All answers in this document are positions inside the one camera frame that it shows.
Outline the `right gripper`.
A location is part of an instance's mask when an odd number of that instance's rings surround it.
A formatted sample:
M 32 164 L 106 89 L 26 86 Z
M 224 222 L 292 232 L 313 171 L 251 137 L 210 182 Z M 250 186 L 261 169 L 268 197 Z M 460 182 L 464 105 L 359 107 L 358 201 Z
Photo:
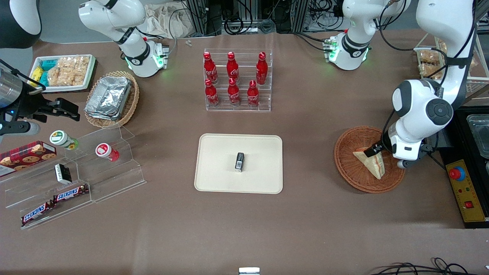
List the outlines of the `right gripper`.
M 62 116 L 76 122 L 80 121 L 79 107 L 76 104 L 62 98 L 49 101 L 41 93 L 29 94 L 35 90 L 31 85 L 22 83 L 22 92 L 13 107 L 14 120 L 26 118 L 46 123 L 47 116 Z

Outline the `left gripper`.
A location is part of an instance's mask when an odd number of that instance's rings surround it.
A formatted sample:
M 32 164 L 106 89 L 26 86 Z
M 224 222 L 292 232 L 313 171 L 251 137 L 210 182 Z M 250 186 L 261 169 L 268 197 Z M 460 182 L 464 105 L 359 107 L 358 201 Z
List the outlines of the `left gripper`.
M 419 149 L 422 143 L 420 139 L 410 140 L 397 132 L 385 132 L 383 142 L 394 158 L 410 161 L 418 159 Z M 364 150 L 364 153 L 367 158 L 370 158 L 377 155 L 382 150 L 384 150 L 384 145 L 374 144 Z

